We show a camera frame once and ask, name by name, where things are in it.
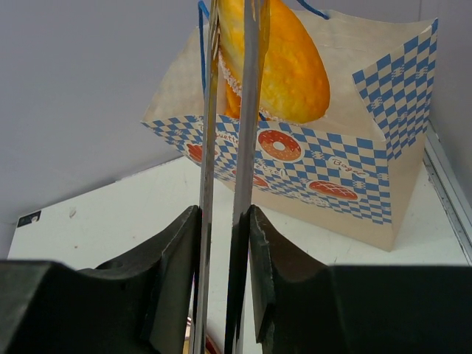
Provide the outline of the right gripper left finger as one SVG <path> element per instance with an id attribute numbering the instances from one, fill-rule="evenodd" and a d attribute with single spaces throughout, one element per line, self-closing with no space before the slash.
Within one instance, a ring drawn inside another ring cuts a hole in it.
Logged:
<path id="1" fill-rule="evenodd" d="M 1 263 L 3 353 L 181 353 L 201 225 L 197 206 L 96 268 Z"/>

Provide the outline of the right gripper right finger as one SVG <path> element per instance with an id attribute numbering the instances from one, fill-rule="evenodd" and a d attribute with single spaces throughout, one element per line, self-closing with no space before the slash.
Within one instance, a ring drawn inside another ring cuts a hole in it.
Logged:
<path id="1" fill-rule="evenodd" d="M 250 212 L 256 341 L 264 353 L 469 353 L 471 268 L 325 265 Z"/>

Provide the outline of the blue checkered paper bag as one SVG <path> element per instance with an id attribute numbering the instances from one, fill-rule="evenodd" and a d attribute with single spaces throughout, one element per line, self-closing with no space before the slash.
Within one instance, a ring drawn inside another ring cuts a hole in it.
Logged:
<path id="1" fill-rule="evenodd" d="M 372 21 L 305 6 L 294 11 L 327 72 L 330 105 L 308 123 L 267 120 L 260 90 L 270 1 L 243 1 L 239 118 L 225 114 L 218 3 L 172 62 L 142 123 L 195 164 L 204 112 L 215 115 L 215 177 L 235 187 L 237 149 L 254 150 L 253 201 L 384 250 L 393 247 L 423 159 L 437 19 Z"/>

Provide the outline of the glazed yellow round bun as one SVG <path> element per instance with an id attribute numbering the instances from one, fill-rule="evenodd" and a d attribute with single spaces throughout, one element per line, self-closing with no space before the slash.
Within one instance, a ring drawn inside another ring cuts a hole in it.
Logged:
<path id="1" fill-rule="evenodd" d="M 239 118 L 244 64 L 243 1 L 219 1 L 219 59 L 226 80 L 225 114 Z M 308 123 L 330 105 L 327 72 L 312 38 L 283 1 L 270 1 L 260 113 L 267 120 Z"/>

